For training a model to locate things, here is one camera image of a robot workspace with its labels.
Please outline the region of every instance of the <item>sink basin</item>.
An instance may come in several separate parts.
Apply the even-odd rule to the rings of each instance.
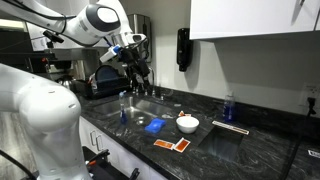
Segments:
[[[214,127],[199,144],[199,148],[212,156],[234,161],[243,136],[228,129]]]
[[[170,113],[171,108],[134,97],[125,98],[125,113],[129,121],[134,121],[138,125],[146,126],[155,117]],[[103,113],[109,118],[120,118],[119,100],[105,103],[94,108],[94,111]]]

